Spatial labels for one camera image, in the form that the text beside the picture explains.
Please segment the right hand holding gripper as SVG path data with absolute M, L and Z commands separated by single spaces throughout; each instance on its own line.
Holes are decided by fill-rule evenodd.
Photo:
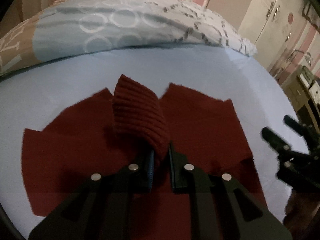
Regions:
M 293 187 L 285 207 L 284 226 L 292 233 L 302 233 L 319 210 L 319 200 L 308 191 Z

